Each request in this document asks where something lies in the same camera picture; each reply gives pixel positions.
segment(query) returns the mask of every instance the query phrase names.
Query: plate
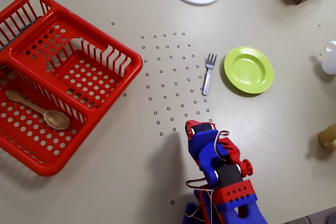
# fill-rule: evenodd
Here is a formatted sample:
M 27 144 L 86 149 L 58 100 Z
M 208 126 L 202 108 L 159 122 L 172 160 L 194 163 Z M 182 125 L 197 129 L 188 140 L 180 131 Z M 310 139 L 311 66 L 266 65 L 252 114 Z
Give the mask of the plate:
M 229 52 L 224 70 L 229 81 L 246 93 L 263 93 L 274 81 L 272 63 L 266 55 L 251 47 L 238 47 Z

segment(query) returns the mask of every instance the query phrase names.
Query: table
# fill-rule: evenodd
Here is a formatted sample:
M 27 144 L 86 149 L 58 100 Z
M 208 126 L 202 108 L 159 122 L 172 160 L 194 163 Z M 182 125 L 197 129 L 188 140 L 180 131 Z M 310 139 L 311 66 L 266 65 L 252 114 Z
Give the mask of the table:
M 0 9 L 12 1 L 0 0 Z M 335 39 L 336 0 L 56 1 L 146 63 L 58 175 L 39 177 L 1 152 L 3 223 L 180 223 L 194 200 L 184 182 L 202 176 L 187 151 L 191 119 L 230 131 L 254 167 L 250 179 L 269 223 L 334 206 L 336 156 L 318 146 L 317 133 L 336 121 L 335 80 L 319 66 Z M 223 58 L 238 46 L 271 60 L 275 81 L 267 92 L 244 95 L 225 79 Z M 204 97 L 209 52 L 218 59 Z

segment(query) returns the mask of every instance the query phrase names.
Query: white cup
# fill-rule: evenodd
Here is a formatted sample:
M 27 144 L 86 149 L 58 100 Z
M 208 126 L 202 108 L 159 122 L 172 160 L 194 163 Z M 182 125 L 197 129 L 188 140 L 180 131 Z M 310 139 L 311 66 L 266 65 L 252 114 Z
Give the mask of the white cup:
M 336 74 L 336 50 L 330 49 L 329 45 L 336 46 L 336 41 L 331 41 L 327 44 L 326 51 L 330 52 L 328 58 L 322 62 L 322 69 L 330 75 Z

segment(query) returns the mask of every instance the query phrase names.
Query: green plate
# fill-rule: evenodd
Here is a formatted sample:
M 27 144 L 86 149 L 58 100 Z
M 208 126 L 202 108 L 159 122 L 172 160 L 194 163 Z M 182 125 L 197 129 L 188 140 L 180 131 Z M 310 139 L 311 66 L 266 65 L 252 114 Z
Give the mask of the green plate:
M 250 47 L 238 47 L 229 52 L 224 70 L 229 81 L 246 93 L 263 93 L 274 81 L 272 63 L 262 52 Z

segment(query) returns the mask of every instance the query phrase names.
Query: yellow cup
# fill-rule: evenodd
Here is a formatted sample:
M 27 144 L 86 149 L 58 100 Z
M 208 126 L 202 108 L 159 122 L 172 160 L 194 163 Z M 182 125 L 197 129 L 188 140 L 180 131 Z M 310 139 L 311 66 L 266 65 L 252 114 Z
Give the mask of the yellow cup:
M 321 131 L 318 136 L 320 144 L 328 149 L 336 149 L 336 124 L 330 125 L 324 131 Z

